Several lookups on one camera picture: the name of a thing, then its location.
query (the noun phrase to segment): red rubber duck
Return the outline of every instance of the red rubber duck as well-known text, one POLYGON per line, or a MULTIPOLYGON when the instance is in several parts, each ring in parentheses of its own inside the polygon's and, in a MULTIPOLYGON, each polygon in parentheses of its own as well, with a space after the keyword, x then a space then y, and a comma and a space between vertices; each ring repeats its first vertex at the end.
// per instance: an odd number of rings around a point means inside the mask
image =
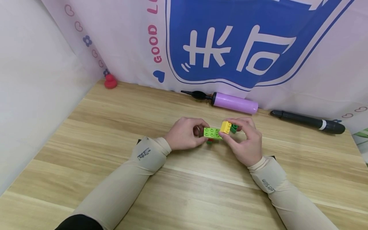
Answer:
POLYGON ((113 89, 117 86, 117 80, 115 79, 114 75, 108 74, 105 77, 105 88, 106 89, 113 89))

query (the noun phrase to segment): pink balloon pump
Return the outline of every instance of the pink balloon pump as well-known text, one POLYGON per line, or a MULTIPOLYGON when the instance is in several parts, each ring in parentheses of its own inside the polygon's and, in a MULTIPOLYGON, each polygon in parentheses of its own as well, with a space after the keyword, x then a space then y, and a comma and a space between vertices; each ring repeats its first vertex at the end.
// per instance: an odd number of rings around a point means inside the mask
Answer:
POLYGON ((258 103, 251 100, 245 100, 243 98, 237 98, 234 96, 226 95, 223 93, 215 92, 209 96, 201 91, 181 91, 191 95, 197 100, 211 100, 211 105, 223 107, 226 109, 236 110, 243 113, 255 114, 258 110, 258 103))

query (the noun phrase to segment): hand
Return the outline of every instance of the hand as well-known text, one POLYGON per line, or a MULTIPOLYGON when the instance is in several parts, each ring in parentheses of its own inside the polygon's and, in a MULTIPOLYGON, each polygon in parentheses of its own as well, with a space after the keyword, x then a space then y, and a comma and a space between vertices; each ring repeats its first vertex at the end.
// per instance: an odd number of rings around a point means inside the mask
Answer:
POLYGON ((203 119, 182 117, 175 122, 164 138, 171 150, 195 148, 208 140, 201 137, 204 127, 209 128, 209 124, 203 119))
POLYGON ((250 167, 257 164, 262 159, 262 133, 255 128, 255 124, 250 117, 238 119, 227 119, 231 124, 238 125, 238 130, 243 130, 247 139, 237 143, 231 136, 219 132, 220 137, 233 150, 235 157, 245 166, 250 167))

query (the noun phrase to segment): black sleeve cuff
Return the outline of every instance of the black sleeve cuff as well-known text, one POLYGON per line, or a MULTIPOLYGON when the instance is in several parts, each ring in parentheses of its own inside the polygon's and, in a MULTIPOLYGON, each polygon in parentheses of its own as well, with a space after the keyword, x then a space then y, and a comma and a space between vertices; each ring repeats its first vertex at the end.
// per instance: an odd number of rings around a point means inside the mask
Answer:
POLYGON ((78 214, 69 216, 55 230, 103 230, 94 219, 78 214))

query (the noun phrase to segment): blue flower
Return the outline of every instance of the blue flower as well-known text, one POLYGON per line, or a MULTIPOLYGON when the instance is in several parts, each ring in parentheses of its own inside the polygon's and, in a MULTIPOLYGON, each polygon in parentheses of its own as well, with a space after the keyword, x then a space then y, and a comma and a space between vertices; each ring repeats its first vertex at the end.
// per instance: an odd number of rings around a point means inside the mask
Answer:
POLYGON ((108 69, 105 69, 105 71, 103 72, 103 74, 104 74, 104 75, 105 75, 105 77, 106 77, 106 75, 110 74, 110 71, 109 71, 108 69))
POLYGON ((92 40, 89 38, 88 35, 83 38, 83 41, 84 41, 84 43, 86 43, 86 46, 87 47, 89 47, 90 45, 92 45, 92 40))

